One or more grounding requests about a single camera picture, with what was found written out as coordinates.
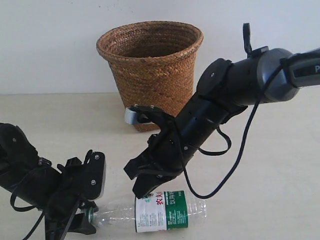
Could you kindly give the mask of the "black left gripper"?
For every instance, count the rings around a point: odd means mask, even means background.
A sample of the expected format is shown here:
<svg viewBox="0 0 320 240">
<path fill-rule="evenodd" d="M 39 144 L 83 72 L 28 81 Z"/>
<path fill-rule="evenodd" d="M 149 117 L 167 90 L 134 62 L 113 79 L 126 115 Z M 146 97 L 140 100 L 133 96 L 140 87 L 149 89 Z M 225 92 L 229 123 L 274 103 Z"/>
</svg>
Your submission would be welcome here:
<svg viewBox="0 0 320 240">
<path fill-rule="evenodd" d="M 67 230 L 96 230 L 84 213 L 74 215 L 70 223 L 67 221 L 79 207 L 84 169 L 79 159 L 68 159 L 65 165 L 58 164 L 57 169 L 45 168 L 45 240 L 64 240 L 66 227 Z"/>
</svg>

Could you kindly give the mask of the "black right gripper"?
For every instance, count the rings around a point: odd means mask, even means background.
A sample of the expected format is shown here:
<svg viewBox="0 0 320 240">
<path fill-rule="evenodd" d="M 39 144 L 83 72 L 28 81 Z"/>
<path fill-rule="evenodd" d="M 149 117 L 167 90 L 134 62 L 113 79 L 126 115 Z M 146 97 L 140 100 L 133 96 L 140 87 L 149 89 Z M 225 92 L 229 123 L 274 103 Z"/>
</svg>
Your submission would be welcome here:
<svg viewBox="0 0 320 240">
<path fill-rule="evenodd" d="M 129 160 L 123 168 L 130 180 L 137 177 L 132 191 L 144 198 L 160 185 L 171 181 L 183 172 L 200 148 L 200 118 L 177 117 L 154 122 L 160 127 L 156 136 L 147 141 L 148 147 Z"/>
</svg>

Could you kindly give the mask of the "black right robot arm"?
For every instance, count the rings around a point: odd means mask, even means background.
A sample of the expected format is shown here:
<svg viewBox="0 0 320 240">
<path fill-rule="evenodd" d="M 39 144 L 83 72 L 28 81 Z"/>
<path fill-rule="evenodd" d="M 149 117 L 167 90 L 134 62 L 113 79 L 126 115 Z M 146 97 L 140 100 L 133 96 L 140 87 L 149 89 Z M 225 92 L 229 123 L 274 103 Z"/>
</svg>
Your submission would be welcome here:
<svg viewBox="0 0 320 240">
<path fill-rule="evenodd" d="M 248 23 L 243 25 L 242 34 L 246 58 L 238 62 L 218 58 L 212 62 L 176 116 L 153 105 L 126 108 L 128 124 L 154 123 L 160 128 L 148 138 L 147 148 L 124 167 L 135 181 L 132 191 L 137 198 L 186 174 L 186 165 L 195 152 L 222 155 L 222 151 L 203 150 L 203 143 L 249 106 L 256 112 L 261 104 L 290 101 L 301 88 L 319 85 L 319 49 L 303 53 L 267 46 L 253 49 Z"/>
</svg>

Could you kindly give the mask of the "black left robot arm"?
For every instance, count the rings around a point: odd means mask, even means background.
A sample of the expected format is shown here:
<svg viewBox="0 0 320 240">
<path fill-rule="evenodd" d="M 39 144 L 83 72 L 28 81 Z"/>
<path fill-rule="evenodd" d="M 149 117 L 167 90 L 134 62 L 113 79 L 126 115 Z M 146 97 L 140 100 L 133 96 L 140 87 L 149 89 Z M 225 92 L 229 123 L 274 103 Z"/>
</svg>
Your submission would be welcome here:
<svg viewBox="0 0 320 240">
<path fill-rule="evenodd" d="M 20 127 L 0 125 L 0 186 L 11 193 L 9 202 L 16 212 L 41 212 L 26 240 L 41 221 L 46 240 L 63 240 L 67 233 L 95 234 L 86 211 L 99 209 L 95 200 L 102 195 L 105 170 L 105 155 L 91 149 L 83 161 L 73 157 L 53 168 Z"/>
</svg>

